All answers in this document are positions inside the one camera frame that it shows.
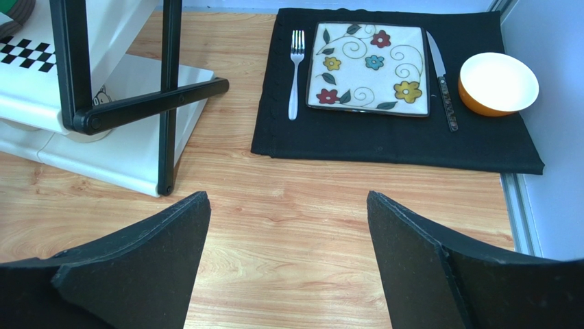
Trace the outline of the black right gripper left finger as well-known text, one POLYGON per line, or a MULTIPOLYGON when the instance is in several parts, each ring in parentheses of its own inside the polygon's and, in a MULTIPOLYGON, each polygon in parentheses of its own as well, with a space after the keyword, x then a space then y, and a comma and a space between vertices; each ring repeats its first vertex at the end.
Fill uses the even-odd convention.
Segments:
POLYGON ((1 264, 2 328, 183 328, 208 233, 200 191, 50 258, 1 264))

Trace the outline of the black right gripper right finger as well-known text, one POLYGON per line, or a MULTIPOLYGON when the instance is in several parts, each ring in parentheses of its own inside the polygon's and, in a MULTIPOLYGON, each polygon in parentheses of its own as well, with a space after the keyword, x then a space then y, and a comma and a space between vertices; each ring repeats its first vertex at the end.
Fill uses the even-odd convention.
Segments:
POLYGON ((367 218, 394 328, 582 328, 583 261, 512 252, 382 193, 367 218))

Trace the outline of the green roll front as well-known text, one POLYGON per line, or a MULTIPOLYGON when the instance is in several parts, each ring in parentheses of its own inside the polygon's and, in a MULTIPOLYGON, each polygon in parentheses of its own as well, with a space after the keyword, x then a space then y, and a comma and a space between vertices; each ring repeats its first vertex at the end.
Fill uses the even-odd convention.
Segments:
POLYGON ((35 5, 35 0, 1 0, 1 39, 21 30, 35 5))

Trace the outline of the brown roll front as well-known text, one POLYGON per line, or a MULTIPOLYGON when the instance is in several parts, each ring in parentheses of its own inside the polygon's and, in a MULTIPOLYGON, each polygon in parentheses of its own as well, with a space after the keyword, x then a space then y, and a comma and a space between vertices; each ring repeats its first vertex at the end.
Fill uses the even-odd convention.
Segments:
MULTIPOLYGON (((103 103, 110 103, 112 101, 114 101, 114 99, 109 95, 105 84, 99 89, 97 94, 93 97, 94 106, 101 105, 103 103)), ((106 130, 104 132, 100 132, 94 135, 85 135, 79 132, 70 132, 69 134, 66 135, 66 137, 69 140, 76 143, 92 143, 105 138, 109 133, 111 133, 111 130, 106 130)))

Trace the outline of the cream three-tier shelf rack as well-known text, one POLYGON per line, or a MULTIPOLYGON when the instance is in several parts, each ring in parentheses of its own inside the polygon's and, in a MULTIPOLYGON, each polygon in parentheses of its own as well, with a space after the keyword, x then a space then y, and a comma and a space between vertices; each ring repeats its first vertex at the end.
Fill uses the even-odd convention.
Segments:
POLYGON ((156 1, 36 1, 1 39, 1 150, 154 197, 173 192, 175 166, 209 97, 229 89, 179 63, 182 2, 163 1, 162 57, 127 51, 156 1), (106 85, 110 103, 93 105, 106 85), (94 135, 76 143, 66 135, 94 135))

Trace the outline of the black placemat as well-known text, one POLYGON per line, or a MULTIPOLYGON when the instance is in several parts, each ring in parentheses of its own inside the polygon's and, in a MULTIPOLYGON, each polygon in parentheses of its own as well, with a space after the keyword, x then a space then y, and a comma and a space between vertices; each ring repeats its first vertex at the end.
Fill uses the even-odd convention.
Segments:
POLYGON ((478 53, 503 51, 499 12, 420 14, 282 8, 273 26, 251 151, 273 158, 386 162, 540 175, 544 163, 522 117, 481 116, 469 110, 457 92, 457 76, 466 59, 478 53), (291 34, 302 29, 312 40, 318 22, 337 20, 427 29, 437 41, 446 66, 458 130, 449 130, 436 80, 430 81, 430 114, 425 118, 335 112, 303 105, 297 119, 291 121, 291 34))

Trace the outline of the orange white bowl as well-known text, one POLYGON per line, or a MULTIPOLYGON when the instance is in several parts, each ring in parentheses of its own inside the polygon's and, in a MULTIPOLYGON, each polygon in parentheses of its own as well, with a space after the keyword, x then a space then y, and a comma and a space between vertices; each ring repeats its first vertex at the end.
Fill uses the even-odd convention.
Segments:
POLYGON ((535 103, 539 82, 523 62, 503 53, 485 52, 462 64, 458 92, 472 112, 484 117, 505 117, 535 103))

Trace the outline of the floral square plate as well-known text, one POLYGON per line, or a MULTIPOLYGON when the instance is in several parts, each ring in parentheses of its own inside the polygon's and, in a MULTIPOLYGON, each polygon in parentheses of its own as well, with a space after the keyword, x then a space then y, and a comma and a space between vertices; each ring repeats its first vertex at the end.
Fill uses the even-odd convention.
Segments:
POLYGON ((321 21, 313 39, 306 105, 427 117, 428 68, 422 27, 321 21))

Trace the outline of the silver fork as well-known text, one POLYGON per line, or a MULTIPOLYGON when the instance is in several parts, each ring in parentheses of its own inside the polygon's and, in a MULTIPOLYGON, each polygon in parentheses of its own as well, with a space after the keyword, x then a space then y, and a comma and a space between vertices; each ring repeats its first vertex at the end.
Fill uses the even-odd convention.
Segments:
POLYGON ((297 119, 298 112, 298 69, 305 56, 305 34, 304 30, 295 29, 291 38, 290 59, 294 64, 293 81, 289 96, 288 118, 290 121, 297 119))

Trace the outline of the black handled knife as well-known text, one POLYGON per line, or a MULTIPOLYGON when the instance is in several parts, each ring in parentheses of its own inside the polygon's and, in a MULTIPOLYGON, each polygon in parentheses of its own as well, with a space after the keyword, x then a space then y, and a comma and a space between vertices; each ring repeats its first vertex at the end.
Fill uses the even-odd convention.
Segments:
POLYGON ((426 36, 428 39, 428 44, 430 47, 430 54, 433 59, 433 64, 435 67, 435 72, 437 76, 437 82, 440 88, 441 99, 443 103, 443 108, 448 121, 448 127, 451 132, 457 132, 459 125, 457 123, 457 118, 454 113, 454 108, 452 105, 452 99, 450 96, 450 91, 446 81, 446 68, 441 56, 439 47, 429 31, 426 31, 426 36))

